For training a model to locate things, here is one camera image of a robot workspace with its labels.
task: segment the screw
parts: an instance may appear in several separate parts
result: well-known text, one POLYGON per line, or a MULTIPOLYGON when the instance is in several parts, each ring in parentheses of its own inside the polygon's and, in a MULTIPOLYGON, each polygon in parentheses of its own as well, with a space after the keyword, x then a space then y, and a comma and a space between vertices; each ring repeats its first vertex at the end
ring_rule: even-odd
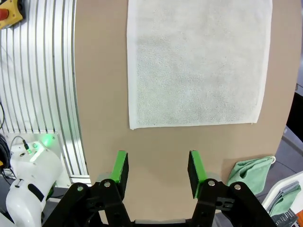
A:
POLYGON ((209 182, 208 182, 208 185, 209 185, 209 186, 214 186, 214 185, 215 185, 215 182, 214 182, 214 181, 209 181, 209 182))
POLYGON ((241 186, 238 185, 238 184, 236 184, 236 185, 235 185, 235 189, 236 189, 236 190, 240 190, 240 189, 241 189, 241 186))
POLYGON ((108 181, 105 182, 105 183, 104 183, 104 186, 105 186, 106 188, 108 188, 108 187, 110 186, 110 182, 108 182, 108 181))

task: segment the cable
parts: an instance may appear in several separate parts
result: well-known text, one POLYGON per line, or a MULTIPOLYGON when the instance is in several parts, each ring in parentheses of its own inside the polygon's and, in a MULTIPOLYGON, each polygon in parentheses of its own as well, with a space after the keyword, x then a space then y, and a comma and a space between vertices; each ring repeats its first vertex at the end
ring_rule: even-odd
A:
POLYGON ((283 164, 282 162, 276 161, 277 163, 280 163, 281 165, 285 166, 287 169, 293 171, 295 174, 297 174, 296 171, 294 171, 293 169, 289 168, 287 165, 283 164))
POLYGON ((5 173, 4 173, 3 170, 1 171, 1 174, 2 174, 2 176, 3 176, 3 178, 4 178, 4 180, 5 180, 9 185, 11 185, 11 183, 6 179, 6 175, 5 175, 5 173))
POLYGON ((0 134, 0 160, 3 162, 2 169, 10 168, 10 150, 2 134, 0 134))
POLYGON ((5 173, 5 176, 6 176, 6 179, 16 180, 16 177, 13 176, 13 172, 9 173, 9 175, 8 175, 8 172, 7 172, 8 170, 10 170, 10 168, 9 169, 3 169, 3 171, 5 173))
POLYGON ((25 139, 23 139, 22 136, 15 136, 15 137, 13 138, 13 140, 11 141, 11 143, 10 143, 9 150, 11 150, 11 147, 13 146, 13 143, 14 143, 14 141, 15 141, 16 138, 20 138, 20 139, 22 139, 22 141, 25 141, 25 139))
POLYGON ((0 102, 0 106, 1 106, 1 109, 2 109, 2 113, 3 113, 3 120, 2 120, 1 126, 0 126, 0 129, 2 129, 3 124, 4 124, 4 120, 5 120, 5 114, 4 114, 4 109, 3 109, 3 106, 2 106, 2 102, 0 102))
POLYGON ((16 175, 14 174, 14 171, 11 169, 11 168, 9 168, 9 170, 11 171, 11 173, 14 175, 14 177, 16 178, 16 175))
POLYGON ((64 195, 51 196, 50 198, 61 199, 64 195))

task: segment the white towel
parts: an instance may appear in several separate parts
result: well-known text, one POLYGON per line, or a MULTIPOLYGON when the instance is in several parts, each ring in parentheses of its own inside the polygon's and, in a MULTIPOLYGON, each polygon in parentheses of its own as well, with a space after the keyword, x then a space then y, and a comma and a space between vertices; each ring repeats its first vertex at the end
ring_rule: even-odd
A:
POLYGON ((256 123, 272 0, 129 0, 131 129, 256 123))

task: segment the white plastic part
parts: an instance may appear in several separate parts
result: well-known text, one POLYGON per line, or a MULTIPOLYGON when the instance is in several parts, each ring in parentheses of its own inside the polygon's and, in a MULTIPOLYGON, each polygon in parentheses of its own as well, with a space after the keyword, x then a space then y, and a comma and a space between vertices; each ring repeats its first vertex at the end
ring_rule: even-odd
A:
MULTIPOLYGON (((7 141, 10 144, 12 139, 16 136, 16 133, 8 133, 7 135, 8 135, 7 141)), ((69 188, 71 186, 71 180, 66 165, 66 162, 68 162, 68 157, 64 156, 63 154, 62 146, 64 145, 62 145, 61 143, 62 140, 60 139, 60 135, 58 133, 53 133, 53 134, 21 133, 20 136, 22 136, 26 140, 29 148, 33 153, 39 151, 40 145, 42 145, 45 146, 46 149, 51 150, 53 153, 55 153, 58 156, 58 158, 61 160, 63 171, 59 176, 59 178, 56 180, 56 187, 69 188)), ((25 152, 24 145, 20 138, 17 138, 13 143, 11 147, 11 152, 19 153, 19 154, 25 152)), ((11 174, 10 171, 6 171, 5 173, 8 175, 11 174)))
POLYGON ((14 223, 8 220, 3 214, 0 213, 0 226, 1 227, 16 227, 14 223))
POLYGON ((274 164, 274 163, 276 162, 276 157, 275 157, 275 156, 272 156, 272 159, 273 159, 273 161, 272 161, 271 164, 274 164))
POLYGON ((33 153, 14 153, 10 164, 17 179, 6 198, 7 210, 17 227, 41 227, 41 213, 45 200, 62 172, 60 159, 41 144, 33 153), (44 195, 40 201, 29 189, 33 184, 44 195))

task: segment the brown table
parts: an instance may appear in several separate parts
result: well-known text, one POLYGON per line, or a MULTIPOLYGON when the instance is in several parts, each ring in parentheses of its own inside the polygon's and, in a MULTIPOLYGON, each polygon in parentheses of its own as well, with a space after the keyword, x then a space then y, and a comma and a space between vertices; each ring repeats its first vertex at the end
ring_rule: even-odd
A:
POLYGON ((79 0, 75 73, 80 124, 92 182, 110 172, 118 150, 129 153, 124 199, 130 218, 191 217, 188 152, 226 181, 235 162, 274 155, 292 103, 301 52, 299 0, 273 0, 265 97, 256 124, 130 130, 128 123, 127 1, 79 0))

